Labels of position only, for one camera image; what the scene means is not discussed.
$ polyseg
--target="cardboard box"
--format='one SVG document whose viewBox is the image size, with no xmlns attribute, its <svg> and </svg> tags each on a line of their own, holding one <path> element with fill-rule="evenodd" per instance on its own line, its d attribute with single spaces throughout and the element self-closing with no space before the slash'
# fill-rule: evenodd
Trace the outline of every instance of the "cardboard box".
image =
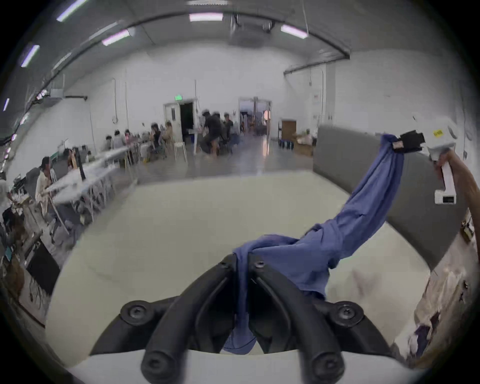
<svg viewBox="0 0 480 384">
<path fill-rule="evenodd" d="M 311 145 L 298 144 L 295 142 L 293 145 L 293 151 L 299 155 L 313 157 L 313 147 Z"/>
</svg>

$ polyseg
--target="wall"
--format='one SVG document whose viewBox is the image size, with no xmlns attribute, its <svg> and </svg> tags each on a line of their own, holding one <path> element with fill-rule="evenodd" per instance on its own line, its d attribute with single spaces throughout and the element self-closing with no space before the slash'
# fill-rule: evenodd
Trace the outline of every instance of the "wall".
<svg viewBox="0 0 480 384">
<path fill-rule="evenodd" d="M 81 105 L 79 100 L 64 100 L 45 112 L 20 144 L 7 178 L 12 181 L 37 166 L 42 156 L 55 152 L 65 136 L 74 145 L 93 148 L 95 143 L 99 149 L 105 136 L 115 129 L 142 132 L 153 121 L 164 123 L 163 104 L 174 102 L 178 94 L 194 98 L 195 80 L 199 113 L 208 108 L 233 116 L 233 111 L 238 114 L 239 97 L 271 100 L 271 135 L 276 137 L 282 118 L 305 125 L 303 82 L 283 75 L 286 68 L 301 63 L 302 58 L 286 51 L 250 50 L 218 42 L 136 52 L 98 68 L 66 91 L 67 95 L 88 95 L 88 101 Z M 115 109 L 116 124 L 112 122 Z M 37 138 L 45 140 L 38 145 Z"/>
<path fill-rule="evenodd" d="M 39 167 L 42 158 L 57 151 L 62 140 L 93 147 L 90 106 L 82 99 L 65 99 L 47 109 L 26 133 L 7 170 L 7 181 Z"/>
<path fill-rule="evenodd" d="M 365 132 L 400 135 L 422 129 L 422 120 L 448 116 L 457 123 L 456 152 L 480 183 L 478 94 L 464 64 L 450 51 L 434 56 L 410 50 L 356 52 L 327 64 L 325 99 L 333 118 L 325 123 Z M 312 68 L 313 87 L 321 68 Z M 333 79 L 333 89 L 328 84 Z M 470 132 L 472 141 L 466 139 Z"/>
</svg>

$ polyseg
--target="gray partition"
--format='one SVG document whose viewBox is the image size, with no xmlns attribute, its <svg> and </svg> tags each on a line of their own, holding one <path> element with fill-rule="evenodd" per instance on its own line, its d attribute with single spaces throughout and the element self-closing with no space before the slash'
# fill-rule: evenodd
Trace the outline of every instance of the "gray partition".
<svg viewBox="0 0 480 384">
<path fill-rule="evenodd" d="M 377 156 L 379 143 L 379 136 L 321 126 L 313 171 L 351 193 Z M 441 188 L 443 183 L 427 156 L 406 154 L 400 188 L 387 217 L 430 269 L 445 255 L 467 211 L 461 194 L 457 195 L 456 205 L 436 205 L 433 194 Z"/>
</svg>

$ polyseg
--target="white table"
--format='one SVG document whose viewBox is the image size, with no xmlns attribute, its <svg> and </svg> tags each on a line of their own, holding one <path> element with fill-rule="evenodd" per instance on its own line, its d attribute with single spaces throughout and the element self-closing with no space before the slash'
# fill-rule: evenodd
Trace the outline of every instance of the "white table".
<svg viewBox="0 0 480 384">
<path fill-rule="evenodd" d="M 90 205 L 90 215 L 92 216 L 92 220 L 94 220 L 94 207 L 98 210 L 99 207 L 93 199 L 93 187 L 108 178 L 113 172 L 115 172 L 116 169 L 117 167 L 100 168 L 98 169 L 99 172 L 97 172 L 95 175 L 92 175 L 89 178 L 78 183 L 71 184 L 65 187 L 52 198 L 52 203 L 54 207 L 57 204 L 68 204 L 72 201 L 79 200 L 83 196 L 86 202 Z M 107 190 L 105 183 L 103 186 L 103 198 L 104 205 L 106 206 Z"/>
<path fill-rule="evenodd" d="M 127 153 L 130 147 L 131 145 L 126 145 L 117 149 L 112 149 L 111 151 L 101 152 L 99 154 L 100 158 L 95 159 L 95 161 L 91 163 L 82 164 L 85 177 L 87 179 L 96 177 L 99 172 L 98 170 L 105 168 L 105 164 L 107 161 L 113 160 L 119 157 L 120 155 Z M 80 169 L 79 168 L 73 169 L 69 171 L 61 179 L 57 180 L 57 182 L 50 185 L 46 189 L 46 191 L 47 192 L 58 191 L 62 188 L 68 187 L 69 185 L 77 184 L 81 181 L 82 181 L 82 177 L 80 175 Z"/>
<path fill-rule="evenodd" d="M 50 302 L 47 342 L 67 366 L 78 364 L 125 303 L 179 295 L 237 246 L 266 233 L 301 237 L 347 198 L 307 171 L 137 186 L 73 249 Z M 385 223 L 331 271 L 327 299 L 358 303 L 391 343 L 429 277 L 424 260 Z"/>
</svg>

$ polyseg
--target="screw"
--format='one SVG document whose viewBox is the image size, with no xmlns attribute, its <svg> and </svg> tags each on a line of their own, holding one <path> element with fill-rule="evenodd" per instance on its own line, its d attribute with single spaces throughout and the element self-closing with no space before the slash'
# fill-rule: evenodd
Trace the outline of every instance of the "screw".
<svg viewBox="0 0 480 384">
<path fill-rule="evenodd" d="M 134 305 L 128 311 L 130 317 L 134 319 L 142 319 L 145 316 L 146 309 L 140 305 Z"/>
<path fill-rule="evenodd" d="M 338 317 L 344 320 L 349 320 L 355 316 L 355 311 L 352 307 L 345 306 L 338 310 Z"/>
</svg>

